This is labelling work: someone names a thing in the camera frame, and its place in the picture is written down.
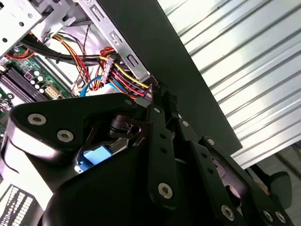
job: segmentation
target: wire bundle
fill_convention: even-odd
[[[34,55],[34,52],[29,51],[29,49],[27,49],[23,54],[19,54],[19,55],[10,55],[10,54],[6,54],[5,56],[13,59],[13,60],[27,60],[30,57],[32,57]]]
[[[107,46],[100,51],[99,55],[87,55],[85,50],[85,44],[87,40],[89,26],[85,35],[85,41],[82,44],[76,37],[66,33],[59,32],[53,37],[53,39],[59,41],[69,52],[69,55],[58,53],[42,43],[37,42],[30,34],[28,34],[23,40],[20,41],[27,50],[21,55],[8,55],[13,59],[24,60],[33,56],[34,52],[37,52],[45,57],[56,60],[56,62],[66,62],[76,66],[79,76],[72,88],[72,95],[75,86],[78,90],[81,90],[80,96],[85,96],[88,90],[96,91],[104,86],[101,78],[104,73],[104,68],[107,66],[107,61],[109,58],[114,59],[114,63],[106,76],[108,76],[108,83],[118,92],[124,93],[130,96],[132,99],[137,97],[151,99],[150,86],[138,81],[130,72],[129,68],[122,62],[120,56],[116,53],[114,48]],[[67,42],[74,42],[78,45],[82,55],[78,55],[74,49],[67,44]],[[89,67],[97,65],[96,74],[94,78],[91,78],[89,73]],[[78,80],[79,78],[83,81],[83,86],[79,88]]]

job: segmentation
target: corrugated metal sheet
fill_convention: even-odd
[[[301,139],[300,0],[159,0],[243,148],[243,167]]]

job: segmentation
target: silver metal frame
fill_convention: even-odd
[[[147,69],[113,22],[106,15],[99,3],[96,0],[78,0],[77,2],[100,30],[102,35],[119,53],[123,61],[133,72],[134,76],[140,81],[148,79],[150,76]]]
[[[74,16],[66,21],[62,20],[71,9],[66,0],[60,0],[58,3],[54,3],[52,0],[43,0],[37,10],[42,13],[47,7],[52,7],[54,11],[32,30],[33,34],[44,44],[63,27],[71,25],[76,20]]]
[[[1,0],[0,59],[42,19],[28,0]]]

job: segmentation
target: blue wire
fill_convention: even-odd
[[[97,77],[95,77],[95,78],[93,78],[90,82],[88,82],[85,86],[84,86],[84,88],[81,90],[81,92],[80,92],[80,97],[85,97],[86,96],[86,93],[87,93],[87,90],[88,90],[88,88],[89,88],[89,86],[91,85],[91,83],[92,82],[94,82],[94,81],[96,81],[96,80],[100,80],[102,77],[101,76],[97,76]],[[114,80],[114,82],[115,82],[115,84],[120,88],[120,89],[122,89],[124,92],[126,92],[127,93],[127,91],[116,81],[116,80]],[[112,84],[112,83],[109,83],[117,92],[119,92],[119,90],[116,88],[116,86],[114,86],[114,84]]]
[[[85,97],[86,96],[86,93],[87,93],[87,90],[89,88],[89,86],[91,85],[92,82],[96,81],[96,80],[100,80],[102,77],[101,76],[97,76],[95,78],[93,78],[90,82],[88,82],[84,88],[81,90],[80,92],[80,97]]]
[[[124,91],[125,93],[127,93],[127,90],[125,90],[125,89],[120,85],[119,82],[117,82],[115,79],[113,79],[113,81],[114,81],[114,83],[115,83],[122,91]]]

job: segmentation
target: silver screw head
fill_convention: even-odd
[[[209,144],[215,145],[215,142],[212,139],[208,139],[207,141],[208,141]]]
[[[223,215],[229,220],[229,221],[234,221],[234,213],[233,211],[230,209],[229,206],[227,205],[222,205],[222,213]]]
[[[166,199],[171,199],[173,197],[173,190],[166,183],[160,183],[158,186],[159,194]]]
[[[157,113],[160,113],[161,111],[158,109],[158,108],[156,108],[156,107],[154,107],[154,110],[155,110],[155,112],[157,112]]]
[[[279,211],[276,211],[276,216],[282,223],[286,223],[285,217]]]
[[[42,114],[34,113],[34,114],[28,115],[27,121],[32,125],[41,126],[41,125],[44,125],[47,122],[47,119]]]
[[[133,104],[132,101],[130,101],[130,100],[124,100],[124,102],[127,103],[128,105],[132,105]]]
[[[189,127],[189,124],[188,124],[187,121],[182,121],[182,124],[183,124],[184,126],[186,126],[186,127]]]
[[[63,129],[58,131],[57,138],[62,142],[68,143],[74,139],[74,135],[70,131]]]
[[[272,215],[267,211],[264,210],[263,214],[265,215],[265,217],[270,221],[270,222],[274,222],[274,218],[272,217]]]
[[[14,51],[15,51],[15,52],[19,52],[19,51],[20,51],[20,48],[17,47],[17,46],[15,46],[15,47],[14,47]]]

